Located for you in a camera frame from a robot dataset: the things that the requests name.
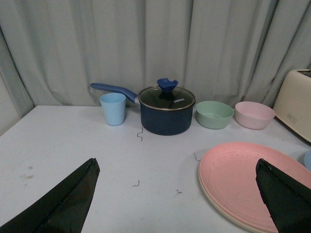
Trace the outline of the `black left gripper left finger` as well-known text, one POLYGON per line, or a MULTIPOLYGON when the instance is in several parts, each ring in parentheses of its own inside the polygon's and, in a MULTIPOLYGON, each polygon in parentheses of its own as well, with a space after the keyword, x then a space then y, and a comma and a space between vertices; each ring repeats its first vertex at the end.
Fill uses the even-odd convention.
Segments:
POLYGON ((80 233, 88 215, 99 165, 91 158, 38 201, 0 227, 2 233, 80 233))

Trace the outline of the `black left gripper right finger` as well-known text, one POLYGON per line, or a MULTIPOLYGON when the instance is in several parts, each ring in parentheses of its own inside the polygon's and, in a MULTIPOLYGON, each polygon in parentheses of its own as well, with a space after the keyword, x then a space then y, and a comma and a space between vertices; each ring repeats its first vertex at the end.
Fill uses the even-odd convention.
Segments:
POLYGON ((311 231, 311 189, 264 159, 256 164, 260 196, 279 233, 311 231))

